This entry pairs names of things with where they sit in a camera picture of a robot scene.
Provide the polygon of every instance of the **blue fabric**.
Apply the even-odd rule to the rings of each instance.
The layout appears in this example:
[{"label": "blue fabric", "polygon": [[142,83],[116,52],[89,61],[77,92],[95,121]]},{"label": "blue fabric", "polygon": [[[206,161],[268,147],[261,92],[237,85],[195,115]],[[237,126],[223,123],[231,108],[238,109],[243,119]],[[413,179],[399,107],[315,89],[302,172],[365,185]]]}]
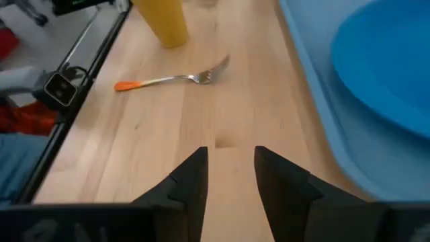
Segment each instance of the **blue fabric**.
[{"label": "blue fabric", "polygon": [[48,137],[0,134],[0,204],[17,196],[48,143]]}]

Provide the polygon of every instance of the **wooden table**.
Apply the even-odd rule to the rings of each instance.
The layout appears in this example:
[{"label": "wooden table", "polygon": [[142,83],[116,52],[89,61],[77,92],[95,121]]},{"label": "wooden table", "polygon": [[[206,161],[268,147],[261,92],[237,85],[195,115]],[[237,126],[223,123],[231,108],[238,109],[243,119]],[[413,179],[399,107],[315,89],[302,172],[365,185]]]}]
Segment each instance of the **wooden table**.
[{"label": "wooden table", "polygon": [[[209,148],[202,241],[273,241],[255,145],[365,196],[334,162],[277,4],[187,0],[184,12],[191,39],[167,50],[132,10],[35,202],[129,202],[200,146]],[[197,73],[227,53],[213,85],[113,90],[119,80]]]}]

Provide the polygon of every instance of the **blue plate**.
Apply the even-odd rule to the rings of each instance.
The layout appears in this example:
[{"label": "blue plate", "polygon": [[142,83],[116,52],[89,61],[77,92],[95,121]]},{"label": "blue plate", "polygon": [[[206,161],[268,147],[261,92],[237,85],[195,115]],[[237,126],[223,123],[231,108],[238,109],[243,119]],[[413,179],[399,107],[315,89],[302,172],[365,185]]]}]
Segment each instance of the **blue plate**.
[{"label": "blue plate", "polygon": [[430,138],[430,1],[368,3],[341,24],[331,51],[355,97]]}]

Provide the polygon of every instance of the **orange fork handle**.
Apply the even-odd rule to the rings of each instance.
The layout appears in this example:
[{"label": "orange fork handle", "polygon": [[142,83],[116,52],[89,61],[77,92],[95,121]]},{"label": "orange fork handle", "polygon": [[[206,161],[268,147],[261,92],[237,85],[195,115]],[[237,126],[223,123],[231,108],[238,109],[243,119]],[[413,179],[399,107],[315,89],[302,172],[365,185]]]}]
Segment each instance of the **orange fork handle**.
[{"label": "orange fork handle", "polygon": [[143,83],[141,81],[119,81],[115,84],[115,91],[127,91],[135,88],[142,87]]}]

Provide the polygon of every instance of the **red object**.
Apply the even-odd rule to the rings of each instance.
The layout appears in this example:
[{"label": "red object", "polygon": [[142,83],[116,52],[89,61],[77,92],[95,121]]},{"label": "red object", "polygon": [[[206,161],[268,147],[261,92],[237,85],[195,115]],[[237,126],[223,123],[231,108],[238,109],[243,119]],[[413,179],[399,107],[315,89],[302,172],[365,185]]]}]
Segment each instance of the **red object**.
[{"label": "red object", "polygon": [[48,136],[58,112],[48,109],[40,102],[20,108],[7,104],[0,106],[0,132],[21,132],[23,134]]},{"label": "red object", "polygon": [[0,61],[8,57],[19,44],[19,40],[8,28],[0,29]]}]

